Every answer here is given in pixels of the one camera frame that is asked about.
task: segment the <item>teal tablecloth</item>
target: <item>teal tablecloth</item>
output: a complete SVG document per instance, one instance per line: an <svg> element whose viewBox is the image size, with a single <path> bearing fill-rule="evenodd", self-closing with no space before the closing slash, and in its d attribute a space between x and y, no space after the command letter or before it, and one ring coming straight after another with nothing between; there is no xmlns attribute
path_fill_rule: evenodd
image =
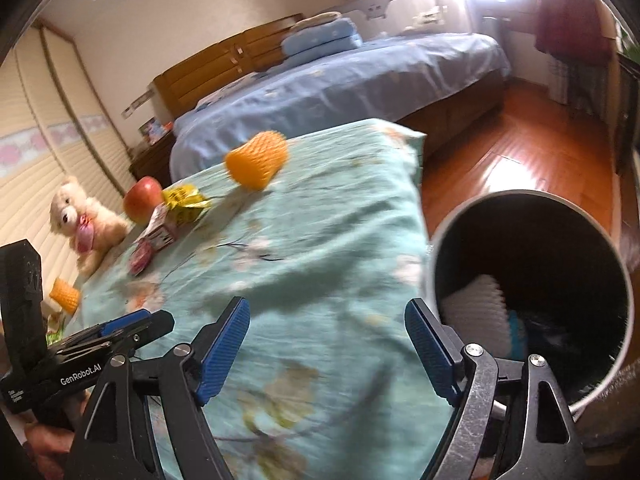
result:
<svg viewBox="0 0 640 480"><path fill-rule="evenodd" d="M236 479L417 480L451 414L402 320L424 283L421 145L422 134L367 120L290 140L262 193L223 166L190 177L213 208L137 279L132 233L84 285L66 332L164 308L174 331L140 351L157 356L244 296L249 332L205 408ZM162 464L179 478L151 405Z"/></svg>

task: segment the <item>wooden headboard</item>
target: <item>wooden headboard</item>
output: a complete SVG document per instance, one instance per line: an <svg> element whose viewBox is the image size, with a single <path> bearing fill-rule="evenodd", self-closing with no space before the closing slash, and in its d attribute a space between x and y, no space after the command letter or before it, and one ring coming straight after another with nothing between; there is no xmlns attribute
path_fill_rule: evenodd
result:
<svg viewBox="0 0 640 480"><path fill-rule="evenodd" d="M250 28L208 46L154 79L158 93L174 119L193 110L198 101L251 72L281 63L280 43L302 14Z"/></svg>

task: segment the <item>folded blue blanket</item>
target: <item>folded blue blanket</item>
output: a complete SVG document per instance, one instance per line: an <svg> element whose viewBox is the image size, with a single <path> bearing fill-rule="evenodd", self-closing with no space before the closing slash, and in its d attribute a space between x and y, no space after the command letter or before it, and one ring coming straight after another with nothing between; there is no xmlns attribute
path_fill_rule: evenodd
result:
<svg viewBox="0 0 640 480"><path fill-rule="evenodd" d="M304 28L282 40L282 51L294 56L323 43L341 40L357 34L358 29L349 18L339 18L331 23Z"/></svg>
<svg viewBox="0 0 640 480"><path fill-rule="evenodd" d="M286 72L287 70L295 67L311 63L321 57L332 56L333 54L339 54L347 50L353 50L362 46L362 38L359 34L353 34L348 38L342 38L341 40L330 41L329 43L323 43L322 45L315 46L308 50L304 50L295 54L294 56L287 57L282 63L276 66L272 66L267 70L267 74L275 75Z"/></svg>

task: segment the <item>beige folded blanket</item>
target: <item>beige folded blanket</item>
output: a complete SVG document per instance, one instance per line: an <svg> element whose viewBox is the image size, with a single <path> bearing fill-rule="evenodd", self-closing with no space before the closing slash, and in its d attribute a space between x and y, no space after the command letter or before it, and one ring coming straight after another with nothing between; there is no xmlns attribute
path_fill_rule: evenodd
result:
<svg viewBox="0 0 640 480"><path fill-rule="evenodd" d="M340 12L323 12L322 14L316 14L311 18L297 22L293 27L289 29L290 34L294 34L304 28L315 27L317 25L324 25L325 23L331 23L341 17Z"/></svg>

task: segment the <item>red apple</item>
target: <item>red apple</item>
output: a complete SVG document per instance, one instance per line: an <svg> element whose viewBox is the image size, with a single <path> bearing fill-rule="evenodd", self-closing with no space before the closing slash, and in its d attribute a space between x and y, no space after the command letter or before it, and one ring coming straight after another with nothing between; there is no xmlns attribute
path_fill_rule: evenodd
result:
<svg viewBox="0 0 640 480"><path fill-rule="evenodd" d="M144 176L127 191L122 206L136 224L147 225L154 209L162 202L160 183L151 176Z"/></svg>

